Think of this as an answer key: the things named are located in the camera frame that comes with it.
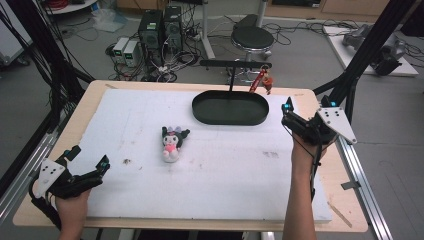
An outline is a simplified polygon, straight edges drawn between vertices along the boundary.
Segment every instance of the pink plush toy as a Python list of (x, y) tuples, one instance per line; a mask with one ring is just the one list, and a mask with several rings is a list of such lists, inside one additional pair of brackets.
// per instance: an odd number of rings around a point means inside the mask
[(186, 129), (181, 131), (181, 127), (162, 127), (162, 143), (163, 143), (163, 157), (165, 162), (173, 163), (179, 158), (179, 151), (183, 145), (183, 139), (188, 136), (190, 130)]

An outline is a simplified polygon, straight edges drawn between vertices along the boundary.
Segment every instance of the floor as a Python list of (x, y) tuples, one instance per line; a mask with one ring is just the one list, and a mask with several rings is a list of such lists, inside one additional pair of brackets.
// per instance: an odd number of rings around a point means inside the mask
[[(61, 28), (83, 23), (89, 11), (65, 14), (56, 19)], [(73, 26), (74, 34), (66, 46), (96, 79), (112, 79), (113, 63), (106, 48), (120, 36), (132, 36), (138, 28), (138, 16), (131, 16), (115, 33), (96, 31), (93, 20)], [(264, 23), (294, 27), (301, 20), (265, 19)], [(232, 23), (227, 18), (210, 21), (209, 35), (217, 59), (243, 57), (232, 47), (228, 37)], [(409, 44), (424, 48), (424, 40), (396, 34)], [(268, 61), (276, 87), (314, 89), (343, 72), (328, 39), (308, 30), (285, 32), (279, 37)], [(423, 65), (408, 56), (410, 63)], [(424, 68), (416, 67), (416, 77), (377, 77), (363, 75), (357, 85), (352, 127), (358, 139), (355, 150), (394, 239), (424, 238)], [(196, 65), (177, 72), (177, 83), (225, 84), (225, 69), (209, 71)], [(34, 64), (12, 64), (0, 72), (0, 175), (2, 176), (49, 112), (49, 88)], [(54, 228), (17, 227), (12, 223), (13, 210), (0, 226), (2, 239), (56, 239)], [(86, 229), (85, 239), (94, 239), (96, 229)], [(102, 239), (117, 239), (117, 229), (106, 229)], [(365, 233), (318, 233), (319, 239), (373, 239)], [(253, 233), (249, 239), (259, 239)]]

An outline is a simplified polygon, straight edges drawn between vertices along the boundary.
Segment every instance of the human hand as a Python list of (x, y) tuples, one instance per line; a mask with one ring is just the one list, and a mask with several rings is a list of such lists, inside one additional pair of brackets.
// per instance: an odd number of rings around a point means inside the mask
[(87, 201), (90, 191), (91, 189), (74, 198), (62, 199), (56, 197), (56, 207), (62, 223), (59, 239), (80, 239), (87, 217)]

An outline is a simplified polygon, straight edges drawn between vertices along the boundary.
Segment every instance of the stool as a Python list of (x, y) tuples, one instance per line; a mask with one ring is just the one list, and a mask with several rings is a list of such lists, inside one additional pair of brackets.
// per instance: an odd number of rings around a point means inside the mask
[[(269, 52), (272, 44), (274, 43), (274, 37), (270, 32), (260, 27), (246, 26), (236, 28), (233, 31), (233, 33), (231, 34), (231, 43), (236, 48), (247, 52), (246, 57), (243, 60), (246, 62), (250, 62), (252, 61), (251, 55), (253, 53)], [(243, 79), (241, 81), (252, 82), (254, 79), (251, 79), (249, 74), (259, 74), (259, 72), (252, 71), (251, 69), (242, 69), (242, 72), (237, 74), (235, 77), (238, 77), (239, 75), (244, 75), (246, 76), (246, 79)]]

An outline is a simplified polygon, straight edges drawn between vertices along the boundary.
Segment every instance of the black plate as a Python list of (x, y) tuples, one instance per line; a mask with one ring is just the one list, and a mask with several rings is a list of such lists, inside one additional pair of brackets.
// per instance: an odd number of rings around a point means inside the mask
[(192, 103), (194, 117), (210, 125), (258, 125), (265, 121), (269, 105), (256, 93), (210, 90)]

